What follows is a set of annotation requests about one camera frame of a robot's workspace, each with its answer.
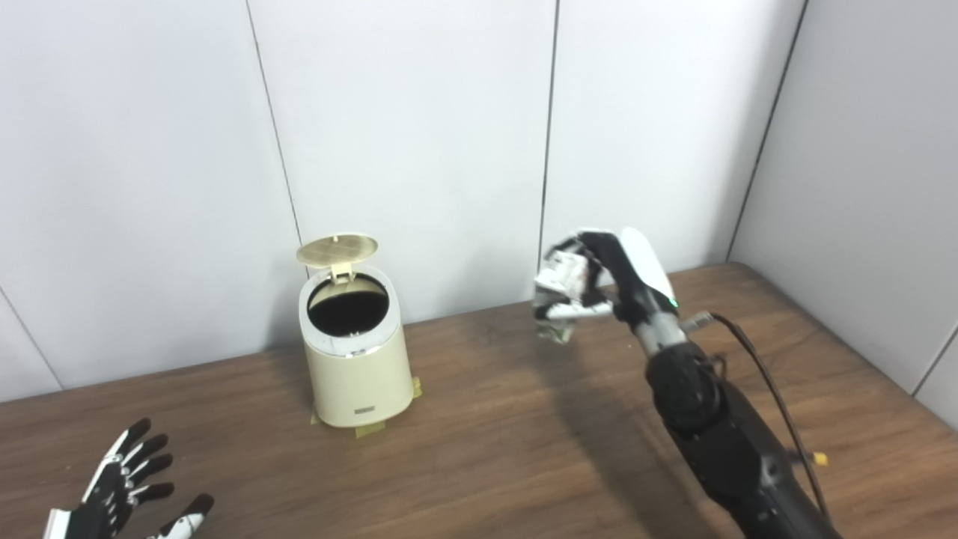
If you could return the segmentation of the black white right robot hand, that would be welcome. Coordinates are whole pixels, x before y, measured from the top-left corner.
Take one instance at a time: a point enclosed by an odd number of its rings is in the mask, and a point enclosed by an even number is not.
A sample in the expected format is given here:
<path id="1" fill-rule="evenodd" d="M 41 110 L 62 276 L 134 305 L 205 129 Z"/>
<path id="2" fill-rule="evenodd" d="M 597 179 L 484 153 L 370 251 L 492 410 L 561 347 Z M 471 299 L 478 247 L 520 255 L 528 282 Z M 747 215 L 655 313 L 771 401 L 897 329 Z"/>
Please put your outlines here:
<path id="1" fill-rule="evenodd" d="M 649 240 L 635 228 L 584 228 L 542 257 L 531 303 L 534 319 L 561 324 L 613 315 L 636 326 L 651 315 L 675 315 L 671 281 Z"/>

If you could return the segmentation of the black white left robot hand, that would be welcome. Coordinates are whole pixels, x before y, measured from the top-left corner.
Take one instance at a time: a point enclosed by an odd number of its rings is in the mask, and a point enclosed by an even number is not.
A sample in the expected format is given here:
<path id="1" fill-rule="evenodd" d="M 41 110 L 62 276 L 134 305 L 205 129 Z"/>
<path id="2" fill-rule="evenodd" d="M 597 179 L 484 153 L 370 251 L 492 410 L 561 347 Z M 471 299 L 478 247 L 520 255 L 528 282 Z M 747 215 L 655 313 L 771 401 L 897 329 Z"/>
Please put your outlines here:
<path id="1" fill-rule="evenodd" d="M 118 538 L 140 506 L 170 498 L 174 482 L 153 482 L 171 467 L 167 434 L 151 436 L 153 422 L 141 418 L 107 449 L 75 508 L 51 509 L 45 538 Z"/>

